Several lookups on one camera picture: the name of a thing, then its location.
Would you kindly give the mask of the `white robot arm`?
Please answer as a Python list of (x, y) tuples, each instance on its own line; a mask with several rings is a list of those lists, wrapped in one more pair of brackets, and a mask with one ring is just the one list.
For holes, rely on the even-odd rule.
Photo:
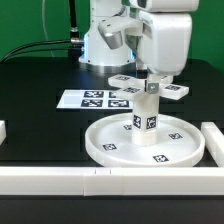
[(135, 63), (163, 83), (186, 65), (191, 11), (199, 0), (90, 0), (91, 25), (84, 37), (85, 67), (122, 72)]

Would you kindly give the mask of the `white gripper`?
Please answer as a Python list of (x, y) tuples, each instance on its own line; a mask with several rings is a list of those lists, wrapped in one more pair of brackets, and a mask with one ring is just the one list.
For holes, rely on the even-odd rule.
[(148, 94), (159, 92), (159, 75), (179, 75), (186, 65), (192, 31), (189, 14), (139, 11), (136, 18), (102, 20), (98, 30), (110, 49), (126, 44), (134, 52), (137, 78), (146, 78), (147, 68), (153, 73), (146, 79)]

